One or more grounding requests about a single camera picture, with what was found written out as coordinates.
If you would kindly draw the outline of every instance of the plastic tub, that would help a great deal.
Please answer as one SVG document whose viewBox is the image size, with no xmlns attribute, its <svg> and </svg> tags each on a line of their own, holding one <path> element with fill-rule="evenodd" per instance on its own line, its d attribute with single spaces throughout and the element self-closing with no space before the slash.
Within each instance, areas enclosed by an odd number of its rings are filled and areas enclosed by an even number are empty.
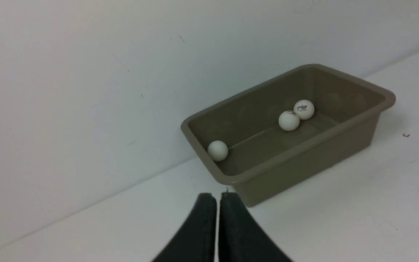
<svg viewBox="0 0 419 262">
<path fill-rule="evenodd" d="M 302 99 L 313 102 L 315 114 L 283 131 L 279 115 Z M 389 90 L 308 64 L 190 116 L 181 129 L 215 180 L 251 207 L 366 148 L 379 115 L 394 103 Z M 229 147 L 222 162 L 206 152 L 215 140 Z"/>
</svg>

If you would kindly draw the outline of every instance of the white wall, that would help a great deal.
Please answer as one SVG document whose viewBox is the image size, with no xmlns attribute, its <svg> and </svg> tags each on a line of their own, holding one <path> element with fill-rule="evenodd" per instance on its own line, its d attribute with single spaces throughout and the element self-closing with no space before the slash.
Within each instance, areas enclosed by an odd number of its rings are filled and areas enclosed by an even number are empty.
<svg viewBox="0 0 419 262">
<path fill-rule="evenodd" d="M 413 0 L 0 0 L 0 247 L 191 158 L 223 98 L 418 47 Z"/>
</svg>

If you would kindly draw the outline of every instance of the ping pong ball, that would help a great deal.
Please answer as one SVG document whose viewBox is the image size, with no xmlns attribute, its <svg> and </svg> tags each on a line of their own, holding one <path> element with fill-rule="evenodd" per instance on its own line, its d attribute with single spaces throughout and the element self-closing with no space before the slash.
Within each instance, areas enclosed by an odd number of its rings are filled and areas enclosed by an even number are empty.
<svg viewBox="0 0 419 262">
<path fill-rule="evenodd" d="M 300 100 L 294 106 L 294 112 L 301 120 L 310 119 L 315 113 L 315 106 L 308 100 Z"/>
<path fill-rule="evenodd" d="M 285 131 L 293 131 L 300 124 L 300 118 L 294 111 L 285 111 L 279 116 L 279 126 Z"/>
<path fill-rule="evenodd" d="M 220 162 L 226 159 L 228 153 L 229 149 L 227 148 L 226 143 L 223 141 L 212 141 L 208 146 L 208 154 L 215 162 Z"/>
</svg>

